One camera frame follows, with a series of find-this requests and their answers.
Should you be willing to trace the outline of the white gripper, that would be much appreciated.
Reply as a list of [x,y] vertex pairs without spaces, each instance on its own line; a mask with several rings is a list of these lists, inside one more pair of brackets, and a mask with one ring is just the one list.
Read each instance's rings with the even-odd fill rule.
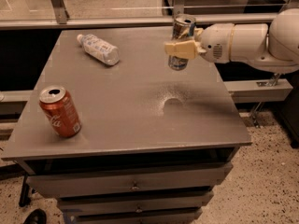
[[232,23],[218,23],[205,30],[194,28],[190,30],[189,37],[197,39],[200,36],[200,42],[195,40],[167,42],[164,44],[164,51],[169,56],[181,59],[195,59],[200,55],[211,63],[228,63],[234,27]]

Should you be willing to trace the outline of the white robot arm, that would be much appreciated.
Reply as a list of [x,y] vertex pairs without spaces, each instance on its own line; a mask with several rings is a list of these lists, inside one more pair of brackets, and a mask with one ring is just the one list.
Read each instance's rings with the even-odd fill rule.
[[239,62],[272,73],[299,68],[299,9],[276,15],[270,24],[216,23],[164,44],[165,53],[180,59],[198,56],[211,63]]

